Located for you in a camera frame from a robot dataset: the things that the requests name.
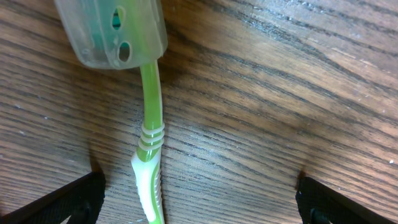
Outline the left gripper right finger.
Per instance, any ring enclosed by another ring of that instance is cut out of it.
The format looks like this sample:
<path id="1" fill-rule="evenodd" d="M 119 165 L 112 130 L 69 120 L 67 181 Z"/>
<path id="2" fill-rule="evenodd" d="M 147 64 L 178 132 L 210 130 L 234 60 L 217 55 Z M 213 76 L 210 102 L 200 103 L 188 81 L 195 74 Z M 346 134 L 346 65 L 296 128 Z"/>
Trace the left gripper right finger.
<path id="1" fill-rule="evenodd" d="M 394 224 L 311 177 L 299 178 L 295 199 L 303 223 Z"/>

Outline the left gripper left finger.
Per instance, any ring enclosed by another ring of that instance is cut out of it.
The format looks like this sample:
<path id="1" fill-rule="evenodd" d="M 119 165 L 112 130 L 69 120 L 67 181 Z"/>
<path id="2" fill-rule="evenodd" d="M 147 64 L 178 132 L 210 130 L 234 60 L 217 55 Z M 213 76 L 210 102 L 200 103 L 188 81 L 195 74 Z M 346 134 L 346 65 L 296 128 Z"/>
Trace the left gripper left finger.
<path id="1" fill-rule="evenodd" d="M 1 217 L 1 223 L 95 224 L 105 198 L 106 179 L 91 172 Z"/>

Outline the green white toothbrush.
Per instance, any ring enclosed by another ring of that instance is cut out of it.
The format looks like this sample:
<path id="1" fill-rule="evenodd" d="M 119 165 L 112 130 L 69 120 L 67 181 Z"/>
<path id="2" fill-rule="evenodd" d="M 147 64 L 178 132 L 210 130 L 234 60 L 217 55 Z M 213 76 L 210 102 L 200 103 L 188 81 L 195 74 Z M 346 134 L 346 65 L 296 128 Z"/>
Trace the green white toothbrush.
<path id="1" fill-rule="evenodd" d="M 149 223 L 164 223 L 161 151 L 165 123 L 158 59 L 168 40 L 159 0 L 55 0 L 79 61 L 90 68 L 139 68 L 144 120 L 131 159 L 137 193 Z"/>

